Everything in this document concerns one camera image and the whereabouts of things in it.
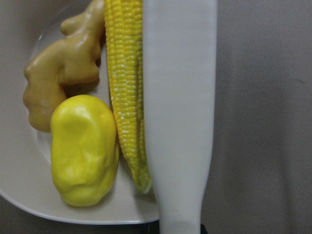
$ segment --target plate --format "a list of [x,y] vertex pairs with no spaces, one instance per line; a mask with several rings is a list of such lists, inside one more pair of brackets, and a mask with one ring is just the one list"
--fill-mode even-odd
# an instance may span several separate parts
[[[60,23],[81,13],[90,1],[46,0],[0,2],[0,194],[34,215],[79,224],[134,224],[157,220],[153,191],[144,195],[134,186],[122,159],[109,194],[93,207],[66,205],[53,185],[50,173],[51,135],[34,130],[22,103],[26,87],[23,70],[31,58],[63,37]],[[109,104],[105,47],[100,81],[72,87]]]

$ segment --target white bowl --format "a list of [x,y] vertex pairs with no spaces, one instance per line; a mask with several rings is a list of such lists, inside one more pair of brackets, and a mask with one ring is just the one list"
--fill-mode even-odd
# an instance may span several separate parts
[[[23,70],[30,59],[63,37],[60,23],[81,13],[87,0],[0,1],[0,194],[32,214],[81,224],[128,224],[158,219],[152,193],[135,188],[122,160],[114,187],[96,206],[66,205],[50,173],[50,134],[34,130],[22,103],[26,87]],[[105,48],[100,82],[90,94],[109,104]]]

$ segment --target plastic corn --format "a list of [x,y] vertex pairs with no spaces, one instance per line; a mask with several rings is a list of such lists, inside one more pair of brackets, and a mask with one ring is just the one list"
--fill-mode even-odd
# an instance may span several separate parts
[[147,193],[143,118],[142,0],[106,0],[105,31],[110,95],[118,138],[137,188]]

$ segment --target yellow corn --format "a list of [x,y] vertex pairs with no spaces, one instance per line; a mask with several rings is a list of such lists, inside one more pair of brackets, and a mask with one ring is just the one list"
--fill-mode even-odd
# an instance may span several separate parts
[[137,188],[151,187],[143,118],[142,0],[106,0],[107,70],[121,151]]

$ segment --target corn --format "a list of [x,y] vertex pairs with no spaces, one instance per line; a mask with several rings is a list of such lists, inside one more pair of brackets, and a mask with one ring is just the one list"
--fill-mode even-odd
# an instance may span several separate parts
[[106,0],[107,70],[118,138],[136,187],[147,193],[143,118],[142,0]]

